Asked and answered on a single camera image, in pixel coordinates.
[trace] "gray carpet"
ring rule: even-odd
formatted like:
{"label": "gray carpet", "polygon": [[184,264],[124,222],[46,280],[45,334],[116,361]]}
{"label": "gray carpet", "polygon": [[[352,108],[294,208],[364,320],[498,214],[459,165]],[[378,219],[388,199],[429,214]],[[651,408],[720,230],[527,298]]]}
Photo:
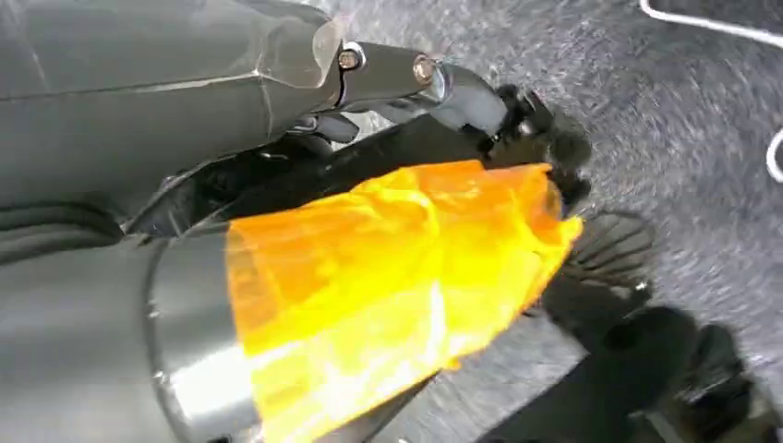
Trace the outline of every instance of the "gray carpet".
{"label": "gray carpet", "polygon": [[[355,39],[444,54],[493,83],[533,87],[579,120],[595,148],[585,210],[652,220],[658,301],[731,325],[783,401],[783,185],[764,163],[783,126],[783,51],[654,21],[634,0],[309,3],[351,17]],[[656,5],[783,32],[777,0]],[[440,376],[379,441],[470,441],[579,355],[546,320],[520,320]]]}

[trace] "silver cylinder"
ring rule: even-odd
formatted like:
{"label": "silver cylinder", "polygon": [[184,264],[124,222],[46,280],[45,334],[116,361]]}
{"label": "silver cylinder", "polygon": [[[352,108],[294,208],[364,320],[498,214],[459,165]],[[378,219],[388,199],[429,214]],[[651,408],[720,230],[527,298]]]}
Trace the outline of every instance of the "silver cylinder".
{"label": "silver cylinder", "polygon": [[224,248],[222,234],[173,245],[163,253],[152,286],[154,376],[169,418],[187,441],[210,441],[259,424],[228,299]]}

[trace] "black plastic part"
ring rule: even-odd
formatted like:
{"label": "black plastic part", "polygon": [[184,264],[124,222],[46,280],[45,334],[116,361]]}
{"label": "black plastic part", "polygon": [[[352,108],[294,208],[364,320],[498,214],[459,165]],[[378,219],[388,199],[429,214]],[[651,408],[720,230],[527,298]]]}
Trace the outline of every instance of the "black plastic part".
{"label": "black plastic part", "polygon": [[0,265],[58,251],[117,243],[122,231],[103,212],[53,204],[0,210]]}
{"label": "black plastic part", "polygon": [[662,307],[620,327],[625,346],[591,353],[560,383],[478,441],[629,441],[631,414],[654,406],[684,371],[697,334],[689,316]]}

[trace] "screw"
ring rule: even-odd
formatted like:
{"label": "screw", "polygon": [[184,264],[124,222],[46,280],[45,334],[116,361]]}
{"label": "screw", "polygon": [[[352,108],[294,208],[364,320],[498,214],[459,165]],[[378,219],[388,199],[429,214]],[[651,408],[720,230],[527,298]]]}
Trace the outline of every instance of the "screw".
{"label": "screw", "polygon": [[343,71],[350,71],[359,67],[360,57],[356,51],[346,49],[337,57],[337,63]]}
{"label": "screw", "polygon": [[414,60],[414,77],[420,85],[427,86],[432,83],[435,69],[437,69],[435,60],[426,55],[422,54]]}

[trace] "gray plastic housing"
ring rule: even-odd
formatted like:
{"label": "gray plastic housing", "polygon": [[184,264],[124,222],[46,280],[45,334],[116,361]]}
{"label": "gray plastic housing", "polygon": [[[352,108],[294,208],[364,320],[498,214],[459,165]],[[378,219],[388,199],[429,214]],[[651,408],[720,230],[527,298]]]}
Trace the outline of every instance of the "gray plastic housing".
{"label": "gray plastic housing", "polygon": [[0,3],[0,207],[131,211],[167,175],[275,140],[339,98],[329,23],[277,0]]}

